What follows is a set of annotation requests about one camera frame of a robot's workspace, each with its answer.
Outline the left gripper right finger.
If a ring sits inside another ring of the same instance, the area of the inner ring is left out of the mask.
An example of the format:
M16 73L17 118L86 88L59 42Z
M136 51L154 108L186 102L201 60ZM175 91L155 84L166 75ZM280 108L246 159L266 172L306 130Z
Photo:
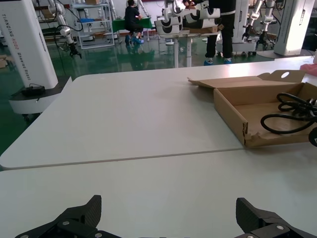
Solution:
M274 212L254 207L245 198L236 200L236 221L244 232L236 238L317 238L293 227Z

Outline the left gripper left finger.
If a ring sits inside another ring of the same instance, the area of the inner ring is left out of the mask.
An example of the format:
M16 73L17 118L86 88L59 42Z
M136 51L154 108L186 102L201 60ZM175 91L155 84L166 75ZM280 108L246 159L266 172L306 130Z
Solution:
M102 197L94 195L85 205L70 207L53 221L19 234L18 238L107 238L97 229L101 220Z

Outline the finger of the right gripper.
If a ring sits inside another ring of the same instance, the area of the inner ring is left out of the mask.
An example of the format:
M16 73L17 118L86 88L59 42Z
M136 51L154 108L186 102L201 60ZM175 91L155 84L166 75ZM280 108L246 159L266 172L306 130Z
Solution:
M313 146L317 146L317 128L316 127L312 129L312 131L309 133L309 142Z

